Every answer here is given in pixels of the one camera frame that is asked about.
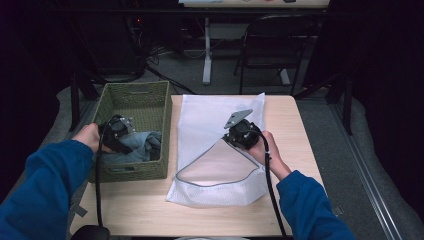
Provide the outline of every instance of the wicker-style basket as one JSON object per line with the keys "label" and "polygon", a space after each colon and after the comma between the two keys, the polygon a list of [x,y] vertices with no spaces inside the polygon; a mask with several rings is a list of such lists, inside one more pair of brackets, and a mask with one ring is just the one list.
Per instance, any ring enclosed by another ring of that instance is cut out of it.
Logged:
{"label": "wicker-style basket", "polygon": [[[164,179],[168,174],[172,99],[169,82],[106,84],[93,122],[102,124],[115,114],[132,117],[137,132],[161,131],[159,159],[148,162],[101,164],[100,182]],[[88,178],[95,181],[95,164]]]}

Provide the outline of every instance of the blue sleeve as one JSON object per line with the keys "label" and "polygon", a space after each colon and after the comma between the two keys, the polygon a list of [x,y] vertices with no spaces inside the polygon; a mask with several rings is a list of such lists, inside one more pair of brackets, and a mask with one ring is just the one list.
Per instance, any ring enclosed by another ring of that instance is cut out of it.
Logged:
{"label": "blue sleeve", "polygon": [[332,213],[324,188],[315,179],[294,171],[277,184],[277,190],[294,239],[355,239]]}
{"label": "blue sleeve", "polygon": [[0,206],[0,239],[66,239],[70,200],[87,178],[92,157],[75,140],[29,156],[25,181]]}

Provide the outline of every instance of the cable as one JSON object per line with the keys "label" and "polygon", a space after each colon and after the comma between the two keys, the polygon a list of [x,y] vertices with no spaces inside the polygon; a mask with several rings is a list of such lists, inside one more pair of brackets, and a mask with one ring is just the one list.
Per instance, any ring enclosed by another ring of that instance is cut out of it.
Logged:
{"label": "cable", "polygon": [[271,171],[269,169],[269,161],[271,160],[271,158],[270,158],[268,141],[266,140],[265,136],[261,132],[258,132],[258,131],[246,130],[246,131],[241,131],[240,133],[249,133],[249,132],[258,134],[262,138],[262,140],[264,141],[264,146],[265,146],[265,176],[266,176],[266,181],[267,181],[267,185],[268,185],[268,191],[269,191],[269,195],[271,196],[272,206],[274,208],[275,216],[277,217],[277,221],[278,221],[278,225],[279,225],[280,230],[281,230],[281,234],[283,235],[283,239],[287,239],[287,233],[284,230],[283,221],[281,219],[280,211],[278,210],[277,200],[275,199],[274,189],[272,188],[271,173],[270,173]]}
{"label": "cable", "polygon": [[102,133],[100,134],[100,140],[99,140],[99,149],[97,150],[96,155],[96,169],[95,169],[95,184],[96,184],[96,208],[97,208],[97,221],[99,223],[100,227],[103,227],[103,219],[102,219],[102,203],[101,203],[101,194],[100,194],[100,158],[102,156],[102,147],[103,147],[103,138],[106,133],[107,126],[109,126],[110,122],[114,120],[115,118],[120,118],[120,115],[114,115],[112,118],[109,119],[106,123],[106,127],[103,128]]}
{"label": "cable", "polygon": [[146,69],[148,71],[150,71],[151,73],[155,74],[156,76],[158,76],[159,78],[169,81],[173,86],[179,87],[179,88],[181,88],[181,89],[183,89],[183,90],[185,90],[185,91],[187,91],[191,94],[197,95],[197,93],[193,92],[190,88],[184,86],[183,84],[181,84],[181,83],[179,83],[179,82],[177,82],[177,81],[175,81],[175,80],[173,80],[173,79],[171,79],[167,76],[162,75],[160,72],[158,72],[156,69],[150,67],[148,64],[146,64]]}

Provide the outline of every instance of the white stand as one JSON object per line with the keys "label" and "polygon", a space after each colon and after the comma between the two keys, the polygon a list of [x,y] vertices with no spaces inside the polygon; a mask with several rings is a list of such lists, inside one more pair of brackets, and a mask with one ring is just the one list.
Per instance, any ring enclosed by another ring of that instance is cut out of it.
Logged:
{"label": "white stand", "polygon": [[205,67],[203,68],[203,84],[211,84],[211,69],[212,69],[212,58],[211,58],[211,39],[209,35],[209,18],[205,19]]}

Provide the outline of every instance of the person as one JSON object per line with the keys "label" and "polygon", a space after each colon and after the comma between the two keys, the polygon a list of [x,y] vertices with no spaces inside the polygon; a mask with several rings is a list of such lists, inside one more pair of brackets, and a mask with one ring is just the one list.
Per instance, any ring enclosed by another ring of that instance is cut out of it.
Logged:
{"label": "person", "polygon": [[30,155],[25,181],[0,206],[0,239],[66,239],[72,195],[87,179],[99,141],[92,123]]}
{"label": "person", "polygon": [[[269,145],[270,171],[280,181],[277,191],[280,208],[289,223],[294,239],[355,239],[349,228],[331,211],[324,188],[313,178],[291,171],[282,160],[272,133],[262,133]],[[265,146],[262,138],[247,151],[265,165]]]}
{"label": "person", "polygon": [[[281,159],[270,132],[270,169],[280,182],[280,206],[295,239],[354,239],[334,216],[322,186]],[[49,144],[28,157],[26,179],[0,206],[0,239],[66,239],[70,200],[87,178],[99,147],[98,126],[85,126],[72,140]],[[265,163],[263,140],[249,154]]]}

